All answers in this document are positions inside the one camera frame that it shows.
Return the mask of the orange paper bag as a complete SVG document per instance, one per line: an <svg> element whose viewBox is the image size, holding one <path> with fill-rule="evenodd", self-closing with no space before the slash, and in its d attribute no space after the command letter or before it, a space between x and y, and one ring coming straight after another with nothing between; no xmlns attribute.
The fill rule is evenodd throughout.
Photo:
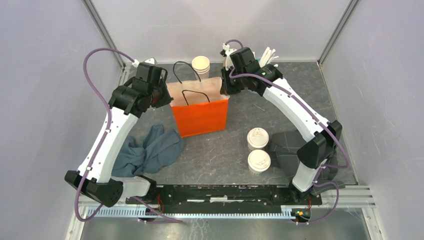
<svg viewBox="0 0 424 240"><path fill-rule="evenodd" d="M170 107L181 137L223 131L226 129L229 95L221 94L221 77L202 79L191 66L194 80L180 80L176 73L177 61L172 66L176 82L166 84L173 100Z"/></svg>

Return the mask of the lidded white coffee cup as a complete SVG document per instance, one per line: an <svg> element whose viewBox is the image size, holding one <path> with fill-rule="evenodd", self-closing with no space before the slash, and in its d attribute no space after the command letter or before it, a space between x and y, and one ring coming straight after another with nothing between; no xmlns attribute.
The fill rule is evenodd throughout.
<svg viewBox="0 0 424 240"><path fill-rule="evenodd" d="M267 152L256 149L247 157L248 168L252 174L261 174L271 166L271 158Z"/></svg>

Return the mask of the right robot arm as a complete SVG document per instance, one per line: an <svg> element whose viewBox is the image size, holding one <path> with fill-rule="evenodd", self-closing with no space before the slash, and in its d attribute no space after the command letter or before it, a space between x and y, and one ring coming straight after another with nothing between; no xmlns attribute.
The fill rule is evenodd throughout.
<svg viewBox="0 0 424 240"><path fill-rule="evenodd" d="M256 92L295 126L294 130L272 134L264 147L256 148L266 152L270 165L282 169L290 180L288 196L293 203L302 204L309 195L345 188L343 182L325 172L339 167L331 163L340 146L338 129L342 126L338 121L329 122L314 111L295 93L276 65L266 64L253 72L237 72L234 67L223 66L221 75L222 94L234 95L244 89Z"/></svg>

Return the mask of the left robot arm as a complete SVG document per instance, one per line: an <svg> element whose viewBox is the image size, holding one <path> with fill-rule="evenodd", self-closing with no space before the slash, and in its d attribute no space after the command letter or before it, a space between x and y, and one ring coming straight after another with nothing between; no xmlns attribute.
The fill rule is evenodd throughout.
<svg viewBox="0 0 424 240"><path fill-rule="evenodd" d="M69 170L65 181L80 196L88 197L105 207L114 206L123 198L139 197L145 204L153 203L157 190L145 177L113 177L113 166L130 130L149 108L168 105L172 100L163 76L132 77L118 86L106 105L106 118L86 159L77 170Z"/></svg>

